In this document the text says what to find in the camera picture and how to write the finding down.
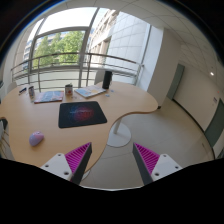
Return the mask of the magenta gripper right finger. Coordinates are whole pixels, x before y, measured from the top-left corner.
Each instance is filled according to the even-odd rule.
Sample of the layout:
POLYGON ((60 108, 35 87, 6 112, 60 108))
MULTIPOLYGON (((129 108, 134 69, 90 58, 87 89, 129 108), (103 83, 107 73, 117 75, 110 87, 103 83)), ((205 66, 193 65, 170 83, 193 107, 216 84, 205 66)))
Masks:
POLYGON ((144 185, 182 169, 168 154, 157 154, 137 143, 133 144, 132 153, 144 185))

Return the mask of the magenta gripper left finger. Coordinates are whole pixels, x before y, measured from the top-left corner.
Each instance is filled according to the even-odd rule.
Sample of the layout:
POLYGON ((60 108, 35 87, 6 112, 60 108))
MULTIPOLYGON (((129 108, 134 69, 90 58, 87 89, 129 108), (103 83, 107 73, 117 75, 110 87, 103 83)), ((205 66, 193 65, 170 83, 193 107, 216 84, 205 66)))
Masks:
POLYGON ((86 143, 67 154, 57 153, 41 168, 79 185, 92 154, 92 144, 86 143))

